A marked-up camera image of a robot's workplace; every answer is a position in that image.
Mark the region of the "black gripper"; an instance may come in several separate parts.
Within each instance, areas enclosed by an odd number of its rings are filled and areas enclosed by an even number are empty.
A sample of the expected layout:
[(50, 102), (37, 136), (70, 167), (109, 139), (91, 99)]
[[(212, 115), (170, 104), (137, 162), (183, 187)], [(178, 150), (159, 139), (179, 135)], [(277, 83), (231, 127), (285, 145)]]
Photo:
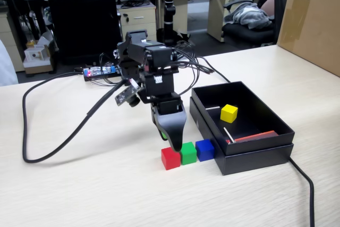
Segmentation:
[(174, 91), (173, 74), (142, 72), (139, 80), (139, 97), (143, 103), (150, 104), (152, 122), (162, 140), (168, 140), (173, 151), (180, 152), (186, 112), (181, 97)]

